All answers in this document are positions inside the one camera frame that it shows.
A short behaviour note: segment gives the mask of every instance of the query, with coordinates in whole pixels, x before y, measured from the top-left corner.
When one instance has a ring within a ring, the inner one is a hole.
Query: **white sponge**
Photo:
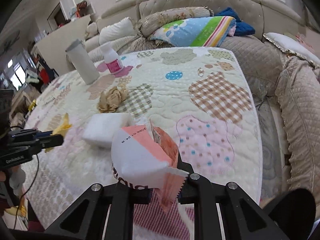
[[[111,148],[113,135],[121,128],[133,123],[129,113],[95,114],[89,120],[82,139],[92,145]]]

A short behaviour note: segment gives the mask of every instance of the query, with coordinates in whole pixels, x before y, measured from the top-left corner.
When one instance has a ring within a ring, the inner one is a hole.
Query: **beige crumpled wrapper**
[[[100,95],[100,100],[97,105],[100,113],[113,113],[117,110],[121,102],[128,96],[128,89],[124,83],[119,87],[113,87],[109,91],[103,91]]]

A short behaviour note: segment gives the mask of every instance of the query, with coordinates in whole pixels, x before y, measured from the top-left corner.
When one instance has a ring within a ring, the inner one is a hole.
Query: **blue cloth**
[[[252,35],[256,33],[256,30],[251,25],[241,21],[238,14],[231,7],[228,7],[223,11],[217,14],[214,14],[214,16],[231,16],[234,19],[236,19],[235,36],[245,36],[245,35]]]

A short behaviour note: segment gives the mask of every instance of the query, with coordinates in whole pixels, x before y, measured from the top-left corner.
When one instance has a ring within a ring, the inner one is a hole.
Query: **colorful blanket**
[[[37,99],[26,128],[54,130],[65,113],[72,125],[62,146],[38,154],[38,176],[27,194],[44,228],[92,184],[117,182],[110,151],[89,145],[82,134],[90,117],[99,112],[100,93],[124,83],[129,94],[117,112],[130,113],[136,125],[151,119],[175,141],[182,160],[195,172],[222,185],[234,181],[259,203],[259,121],[234,54],[210,47],[166,48],[122,55],[121,60],[125,68],[114,75],[97,62],[100,77],[91,85],[76,70],[60,76]],[[37,162],[22,168],[28,188]],[[149,205],[135,205],[133,220],[134,240],[194,238],[193,205],[175,202],[164,213],[154,195]]]
[[[219,47],[234,25],[236,20],[229,16],[189,18],[162,26],[150,39],[175,47]]]

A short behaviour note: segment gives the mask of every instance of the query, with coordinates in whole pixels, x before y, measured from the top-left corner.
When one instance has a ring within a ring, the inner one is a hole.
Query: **white pillow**
[[[132,22],[133,20],[127,17],[120,22],[104,27],[99,35],[99,44],[102,45],[108,41],[114,41],[125,36],[138,35]]]
[[[86,30],[86,40],[92,38],[93,36],[98,34],[98,26],[96,22],[93,22],[88,25]]]
[[[282,52],[291,53],[305,59],[314,67],[320,66],[320,59],[294,39],[279,33],[265,33],[263,36]]]

